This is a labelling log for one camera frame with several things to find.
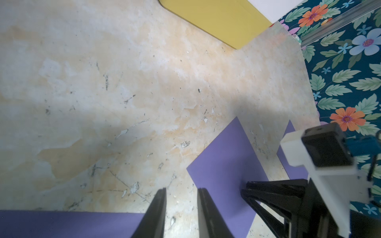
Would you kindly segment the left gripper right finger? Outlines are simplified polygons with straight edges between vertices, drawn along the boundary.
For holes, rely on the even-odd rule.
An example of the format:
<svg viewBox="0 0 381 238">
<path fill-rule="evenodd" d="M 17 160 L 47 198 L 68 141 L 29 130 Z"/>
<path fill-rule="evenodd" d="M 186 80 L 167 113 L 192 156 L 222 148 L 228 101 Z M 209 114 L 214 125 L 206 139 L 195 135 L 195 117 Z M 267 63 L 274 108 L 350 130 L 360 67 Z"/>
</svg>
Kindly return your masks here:
<svg viewBox="0 0 381 238">
<path fill-rule="evenodd" d="M 233 238 L 206 188 L 197 190 L 197 209 L 200 238 Z"/>
</svg>

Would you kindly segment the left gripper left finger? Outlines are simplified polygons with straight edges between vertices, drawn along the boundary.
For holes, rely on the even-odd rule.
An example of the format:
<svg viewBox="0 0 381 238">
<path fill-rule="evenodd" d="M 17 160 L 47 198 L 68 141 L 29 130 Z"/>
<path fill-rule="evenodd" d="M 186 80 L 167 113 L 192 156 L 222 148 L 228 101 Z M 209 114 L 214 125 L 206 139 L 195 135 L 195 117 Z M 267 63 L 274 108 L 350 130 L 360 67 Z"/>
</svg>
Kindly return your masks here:
<svg viewBox="0 0 381 238">
<path fill-rule="evenodd" d="M 163 238 L 165 230 L 166 188 L 159 189 L 132 238 Z"/>
</svg>

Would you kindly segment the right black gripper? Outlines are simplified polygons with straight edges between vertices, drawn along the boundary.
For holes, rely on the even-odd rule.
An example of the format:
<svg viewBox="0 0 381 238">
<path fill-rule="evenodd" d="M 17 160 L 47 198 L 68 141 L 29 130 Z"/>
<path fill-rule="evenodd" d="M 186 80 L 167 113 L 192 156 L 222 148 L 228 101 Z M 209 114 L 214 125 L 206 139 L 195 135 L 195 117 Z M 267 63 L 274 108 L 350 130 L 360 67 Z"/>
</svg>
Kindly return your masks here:
<svg viewBox="0 0 381 238">
<path fill-rule="evenodd" d="M 340 238 L 338 226 L 314 184 L 306 179 L 248 181 L 241 196 L 276 238 Z M 285 225 L 258 202 L 278 208 L 298 208 Z M 349 210 L 350 238 L 379 238 L 381 221 Z"/>
</svg>

